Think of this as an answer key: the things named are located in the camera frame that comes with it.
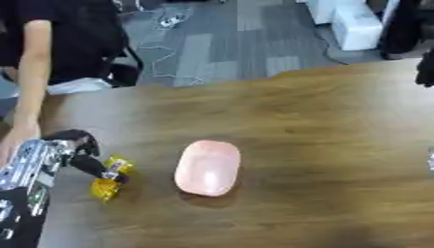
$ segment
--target wooden table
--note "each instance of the wooden table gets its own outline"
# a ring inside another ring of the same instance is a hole
[[[89,130],[105,156],[138,166],[108,204],[89,197],[88,176],[64,170],[41,247],[431,248],[434,90],[414,84],[416,64],[50,98],[46,131]],[[202,139],[241,150],[223,198],[173,183],[181,152]]]

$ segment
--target white cable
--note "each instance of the white cable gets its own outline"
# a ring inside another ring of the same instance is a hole
[[[139,47],[139,50],[141,50],[141,49],[164,49],[164,50],[167,50],[167,51],[170,52],[168,55],[166,55],[166,56],[164,56],[162,58],[159,58],[157,60],[154,60],[151,63],[151,75],[154,78],[174,78],[174,79],[184,78],[184,79],[191,79],[193,81],[192,85],[193,84],[197,84],[197,83],[203,83],[203,79],[198,78],[198,77],[177,77],[175,75],[169,75],[169,74],[167,74],[167,75],[159,75],[157,73],[158,72],[157,71],[157,64],[165,61],[166,59],[169,59],[169,58],[175,56],[176,55],[176,51],[174,49],[171,49],[171,48],[168,48],[168,47],[165,47],[165,46],[142,46],[142,47]]]

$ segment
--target white box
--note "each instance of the white box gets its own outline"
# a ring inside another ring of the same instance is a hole
[[[383,24],[365,4],[337,7],[331,28],[342,50],[375,48],[383,32]]]
[[[348,3],[365,3],[366,0],[307,0],[306,5],[315,24],[331,23],[337,6]]]

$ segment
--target gray carpet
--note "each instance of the gray carpet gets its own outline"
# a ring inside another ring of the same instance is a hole
[[[161,16],[176,14],[187,18],[171,30],[158,26]],[[126,17],[125,26],[135,47],[175,50],[174,56],[157,63],[157,72],[152,72],[152,63],[171,51],[139,49],[147,65],[141,84],[183,86],[338,65],[326,58],[327,43],[318,35],[329,43],[327,53],[338,61],[353,64],[381,60],[376,50],[341,51],[329,26],[315,27],[306,6],[295,0],[166,4],[153,13]]]

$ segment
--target metal robotic arm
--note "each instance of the metal robotic arm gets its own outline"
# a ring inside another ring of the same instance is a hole
[[[124,182],[126,176],[108,171],[95,158],[99,155],[95,138],[81,130],[20,145],[10,163],[0,170],[0,244],[14,239],[29,219],[46,214],[49,189],[61,167],[70,165],[97,178]]]

